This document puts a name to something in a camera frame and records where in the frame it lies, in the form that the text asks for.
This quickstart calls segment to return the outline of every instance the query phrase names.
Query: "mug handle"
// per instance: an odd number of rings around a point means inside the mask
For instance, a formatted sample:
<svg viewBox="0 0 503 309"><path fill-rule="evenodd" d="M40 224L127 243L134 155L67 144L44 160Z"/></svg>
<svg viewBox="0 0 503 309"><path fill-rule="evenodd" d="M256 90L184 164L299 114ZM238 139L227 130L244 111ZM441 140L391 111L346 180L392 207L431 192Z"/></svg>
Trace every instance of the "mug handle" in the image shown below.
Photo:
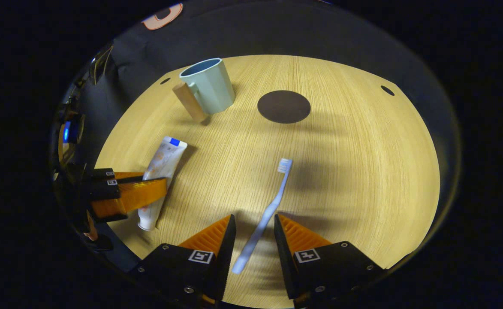
<svg viewBox="0 0 503 309"><path fill-rule="evenodd" d="M198 86L195 82L191 82L190 85L188 85L188 88L190 88L192 94L196 94L198 92Z"/></svg>

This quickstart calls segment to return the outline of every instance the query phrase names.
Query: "round wooden tabletop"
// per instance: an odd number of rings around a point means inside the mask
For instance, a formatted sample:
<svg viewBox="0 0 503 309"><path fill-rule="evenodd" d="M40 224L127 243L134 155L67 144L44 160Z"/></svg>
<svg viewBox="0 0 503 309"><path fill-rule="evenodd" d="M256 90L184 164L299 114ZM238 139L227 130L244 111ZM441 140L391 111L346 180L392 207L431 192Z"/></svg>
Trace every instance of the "round wooden tabletop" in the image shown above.
<svg viewBox="0 0 503 309"><path fill-rule="evenodd" d="M395 84L314 58L248 55L224 61L236 99L207 125L194 123L172 92L181 82L180 68L137 98L102 147L95 168L143 172L164 136L189 145L157 230L137 227L136 212L109 223L137 256L145 258L163 242L179 244L232 213L234 264L281 184L281 158L294 163L279 213L329 241L350 241L383 268L418 247L435 215L440 175L431 136ZM290 124L263 117L257 103L276 90L302 94L310 114ZM244 271L229 272L223 301L292 307L273 220Z"/></svg>

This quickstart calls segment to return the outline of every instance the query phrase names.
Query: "hole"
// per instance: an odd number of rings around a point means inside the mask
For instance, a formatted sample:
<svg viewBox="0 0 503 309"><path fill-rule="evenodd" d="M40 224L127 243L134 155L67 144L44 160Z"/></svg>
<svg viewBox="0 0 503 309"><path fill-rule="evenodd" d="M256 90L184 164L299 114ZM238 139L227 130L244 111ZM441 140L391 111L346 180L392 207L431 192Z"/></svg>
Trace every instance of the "hole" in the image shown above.
<svg viewBox="0 0 503 309"><path fill-rule="evenodd" d="M297 92L276 90L262 96L257 109L270 121L296 123L310 114L310 102Z"/></svg>
<svg viewBox="0 0 503 309"><path fill-rule="evenodd" d="M162 19L166 18L167 15L169 15L170 13L171 13L171 10L169 8L166 8L166 9L163 9L163 10L157 12L154 15L156 16L157 19L162 20Z"/></svg>
<svg viewBox="0 0 503 309"><path fill-rule="evenodd" d="M390 90L389 88L385 86L381 86L381 88L385 90L386 93L390 94L391 96L394 96L394 92L392 92L392 90Z"/></svg>

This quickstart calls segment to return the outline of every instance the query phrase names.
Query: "dark circle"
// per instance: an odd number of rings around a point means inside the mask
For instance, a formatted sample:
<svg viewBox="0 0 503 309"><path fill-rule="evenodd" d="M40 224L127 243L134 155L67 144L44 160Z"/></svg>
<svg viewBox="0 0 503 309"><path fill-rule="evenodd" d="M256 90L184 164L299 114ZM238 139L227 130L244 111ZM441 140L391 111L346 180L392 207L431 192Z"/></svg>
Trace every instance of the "dark circle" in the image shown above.
<svg viewBox="0 0 503 309"><path fill-rule="evenodd" d="M392 92L392 90L390 90L389 88L385 87L385 86L381 86L381 88L383 90L386 91L386 93L390 94L391 96L394 96L394 92Z"/></svg>
<svg viewBox="0 0 503 309"><path fill-rule="evenodd" d="M262 96L257 109L270 121L277 123L295 123L310 114L310 103L297 92L276 90Z"/></svg>

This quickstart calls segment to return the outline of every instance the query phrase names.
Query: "toothbrush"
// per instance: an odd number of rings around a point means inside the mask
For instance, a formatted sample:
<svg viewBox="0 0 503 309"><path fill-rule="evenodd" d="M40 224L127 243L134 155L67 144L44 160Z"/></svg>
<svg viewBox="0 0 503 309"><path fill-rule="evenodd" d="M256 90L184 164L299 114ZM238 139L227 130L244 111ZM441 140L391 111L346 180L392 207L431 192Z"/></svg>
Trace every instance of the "toothbrush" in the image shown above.
<svg viewBox="0 0 503 309"><path fill-rule="evenodd" d="M259 238L261 238L263 232L265 231L265 228L267 227L267 223L270 221L272 215L278 208L278 205L280 205L282 195L284 195L284 188L287 182L287 176L289 176L289 170L291 169L292 163L293 160L291 159L282 158L282 160L280 160L280 164L278 164L278 171L280 173L285 174L284 180L282 180L282 184L280 186L280 190L278 190L278 194L276 195L272 203L267 207L265 213L263 213L263 217L261 217L259 225L257 225L255 231L253 231L253 234L247 241L242 252L240 252L240 256L238 257L238 259L234 263L234 266L232 267L233 273L239 274L242 272L242 270L244 270L244 267L246 267L247 261L249 260L251 254L253 253L253 250L255 249L257 242L259 242Z"/></svg>

